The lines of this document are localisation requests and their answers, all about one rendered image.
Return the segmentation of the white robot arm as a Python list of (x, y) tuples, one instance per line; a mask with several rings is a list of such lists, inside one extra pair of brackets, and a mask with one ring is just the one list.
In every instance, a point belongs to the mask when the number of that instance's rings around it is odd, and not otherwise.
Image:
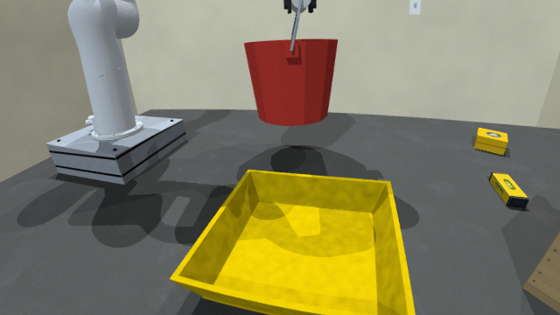
[(117, 39), (134, 35), (139, 26), (136, 0), (73, 0), (68, 22), (79, 49), (93, 114), (92, 138), (110, 141), (143, 129), (136, 121), (126, 62)]

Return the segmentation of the yellow shallow tray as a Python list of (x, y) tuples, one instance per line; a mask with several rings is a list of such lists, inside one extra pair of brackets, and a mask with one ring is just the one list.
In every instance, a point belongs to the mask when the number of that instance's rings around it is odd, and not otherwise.
[(170, 279), (269, 315), (416, 315), (390, 181), (247, 170)]

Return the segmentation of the yellow spirit level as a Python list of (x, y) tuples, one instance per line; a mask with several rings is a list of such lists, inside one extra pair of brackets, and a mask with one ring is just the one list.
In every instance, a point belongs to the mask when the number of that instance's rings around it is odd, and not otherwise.
[(507, 173), (492, 171), (489, 181), (507, 207), (526, 208), (529, 198)]

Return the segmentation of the brown wooden crate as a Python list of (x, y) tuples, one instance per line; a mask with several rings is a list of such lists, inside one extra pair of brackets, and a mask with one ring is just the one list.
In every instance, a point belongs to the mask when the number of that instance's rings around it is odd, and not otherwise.
[(560, 230), (522, 288), (560, 314)]

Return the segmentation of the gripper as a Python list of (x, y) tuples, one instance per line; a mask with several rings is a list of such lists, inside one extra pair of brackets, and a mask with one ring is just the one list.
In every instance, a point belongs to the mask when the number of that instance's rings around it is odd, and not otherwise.
[[(283, 0), (283, 7), (288, 10), (288, 14), (291, 14), (291, 0)], [(308, 12), (313, 13), (313, 9), (317, 8), (317, 0), (311, 0), (308, 5)]]

